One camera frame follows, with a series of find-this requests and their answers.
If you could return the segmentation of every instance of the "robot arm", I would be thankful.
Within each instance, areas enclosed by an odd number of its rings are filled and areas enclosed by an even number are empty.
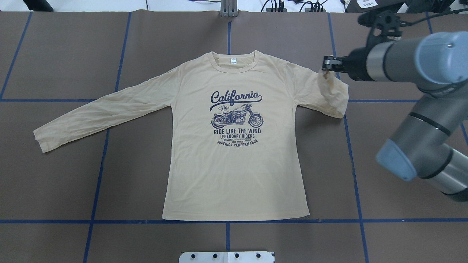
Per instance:
[[[359,23],[368,21],[362,15]],[[399,18],[375,17],[367,45],[347,57],[324,57],[323,70],[354,80],[413,82],[424,93],[377,154],[377,162],[405,181],[420,177],[459,202],[468,202],[468,157],[445,141],[468,116],[468,32],[399,37]],[[381,29],[380,36],[373,30]]]

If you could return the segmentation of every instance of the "light blue joint cap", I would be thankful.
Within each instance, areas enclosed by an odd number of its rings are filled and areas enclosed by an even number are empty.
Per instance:
[[[381,166],[405,181],[411,181],[417,176],[416,169],[411,161],[398,145],[390,139],[387,139],[375,158]]]
[[[414,61],[428,81],[448,85],[468,79],[468,32],[440,32],[425,37]]]

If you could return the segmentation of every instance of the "shirt sleeve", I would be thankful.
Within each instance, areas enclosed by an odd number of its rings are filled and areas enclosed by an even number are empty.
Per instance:
[[[297,105],[343,118],[348,105],[348,85],[336,78],[334,72],[316,73],[287,62],[285,80]]]
[[[178,67],[106,95],[34,130],[42,152],[170,106],[180,81]]]

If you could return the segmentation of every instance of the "electrical cable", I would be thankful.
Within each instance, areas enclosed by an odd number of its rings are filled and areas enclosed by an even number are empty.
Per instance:
[[[263,12],[263,9],[265,8],[266,4],[269,2],[270,0],[266,0],[265,3],[263,4],[262,6],[262,10],[260,10],[260,13]]]
[[[303,2],[302,3],[302,6],[300,7],[300,10],[299,12],[302,11],[302,9],[304,8],[304,5],[306,4],[310,4],[310,11],[309,13],[321,13],[323,12],[323,4],[325,2],[327,2],[328,0],[325,0],[323,3],[320,3],[318,0],[317,2],[313,3],[312,1],[307,1],[307,2]]]
[[[284,12],[285,11],[285,2],[284,1],[280,1],[280,4],[279,4],[279,12]]]
[[[400,22],[400,26],[401,26],[401,27],[410,27],[410,26],[412,26],[412,25],[416,25],[417,23],[420,23],[420,22],[429,20],[429,19],[434,18],[434,17],[444,16],[444,15],[450,15],[450,14],[458,14],[458,13],[463,12],[463,11],[468,11],[468,8],[458,9],[458,10],[453,10],[453,11],[448,11],[448,12],[444,12],[444,13],[440,13],[440,14],[435,14],[435,15],[430,15],[430,16],[428,16],[428,17],[426,17],[426,18],[422,18],[422,19],[416,20],[416,21],[414,21],[414,22],[401,21],[401,22]]]
[[[340,0],[340,2],[343,4],[344,12],[346,13],[346,1]]]
[[[310,9],[312,9],[312,8],[314,7],[314,3],[312,3],[311,1],[304,2],[304,3],[302,4],[302,6],[300,7],[300,9],[299,9],[299,13],[302,11],[302,9],[304,8],[304,6],[305,6],[306,4],[310,4]]]

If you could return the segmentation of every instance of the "shirt hem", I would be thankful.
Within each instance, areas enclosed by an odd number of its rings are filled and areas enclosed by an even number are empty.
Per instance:
[[[181,220],[181,221],[270,221],[294,219],[310,215],[309,210],[300,210],[287,213],[267,213],[267,214],[229,214],[229,215],[206,215],[193,213],[178,213],[167,212],[162,214],[162,219],[165,220]]]

